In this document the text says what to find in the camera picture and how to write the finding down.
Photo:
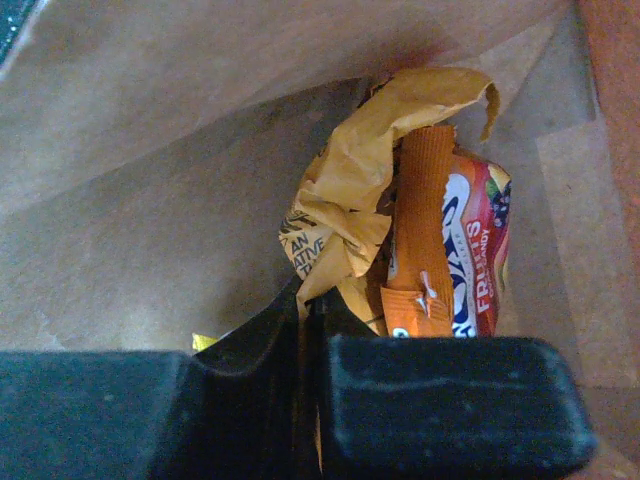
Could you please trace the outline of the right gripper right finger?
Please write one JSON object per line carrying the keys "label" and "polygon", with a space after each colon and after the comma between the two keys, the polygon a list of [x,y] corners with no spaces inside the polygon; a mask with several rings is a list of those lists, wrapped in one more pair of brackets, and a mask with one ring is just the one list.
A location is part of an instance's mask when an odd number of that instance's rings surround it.
{"label": "right gripper right finger", "polygon": [[565,359],[535,338],[375,334],[312,304],[327,479],[563,479],[598,441]]}

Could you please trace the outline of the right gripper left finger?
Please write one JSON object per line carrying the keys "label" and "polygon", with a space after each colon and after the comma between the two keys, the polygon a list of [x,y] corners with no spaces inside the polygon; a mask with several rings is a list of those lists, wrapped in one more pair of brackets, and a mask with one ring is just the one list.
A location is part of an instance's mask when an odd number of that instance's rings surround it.
{"label": "right gripper left finger", "polygon": [[5,479],[309,479],[298,443],[298,280],[214,345],[5,352]]}

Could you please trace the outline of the yellow snack bag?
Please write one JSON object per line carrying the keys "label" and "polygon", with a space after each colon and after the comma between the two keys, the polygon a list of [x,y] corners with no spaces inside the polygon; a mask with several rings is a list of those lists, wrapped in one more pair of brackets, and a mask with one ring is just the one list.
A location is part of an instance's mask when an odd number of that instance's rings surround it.
{"label": "yellow snack bag", "polygon": [[219,341],[218,337],[211,337],[203,334],[192,334],[192,348],[195,352],[202,352]]}

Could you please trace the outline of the orange Kettle chips bag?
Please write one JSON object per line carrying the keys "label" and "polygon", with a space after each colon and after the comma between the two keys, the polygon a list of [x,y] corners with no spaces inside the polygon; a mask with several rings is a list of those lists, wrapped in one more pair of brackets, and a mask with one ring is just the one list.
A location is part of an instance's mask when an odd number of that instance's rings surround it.
{"label": "orange Kettle chips bag", "polygon": [[450,118],[479,101],[494,122],[500,97],[482,72],[409,69],[334,129],[303,175],[279,232],[302,281],[296,295],[301,317],[311,300],[337,288],[363,322],[387,332],[380,289],[391,257],[401,142],[425,127],[454,128]]}

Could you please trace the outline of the Fox's fruits candy bag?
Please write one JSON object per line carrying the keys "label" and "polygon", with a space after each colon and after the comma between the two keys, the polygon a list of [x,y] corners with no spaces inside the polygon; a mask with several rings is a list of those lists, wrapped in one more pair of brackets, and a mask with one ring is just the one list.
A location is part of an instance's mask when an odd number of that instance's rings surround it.
{"label": "Fox's fruits candy bag", "polygon": [[457,146],[449,125],[403,138],[380,289],[392,337],[488,337],[496,331],[509,250],[511,177]]}

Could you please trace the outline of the red paper bag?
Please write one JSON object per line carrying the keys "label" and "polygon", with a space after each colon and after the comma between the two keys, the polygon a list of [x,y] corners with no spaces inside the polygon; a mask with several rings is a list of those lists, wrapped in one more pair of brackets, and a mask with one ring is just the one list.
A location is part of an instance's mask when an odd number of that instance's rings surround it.
{"label": "red paper bag", "polygon": [[503,335],[569,360],[639,475],[635,1],[40,1],[1,14],[1,345],[180,349],[292,275],[277,230],[370,85],[469,67],[501,96],[455,119],[513,181]]}

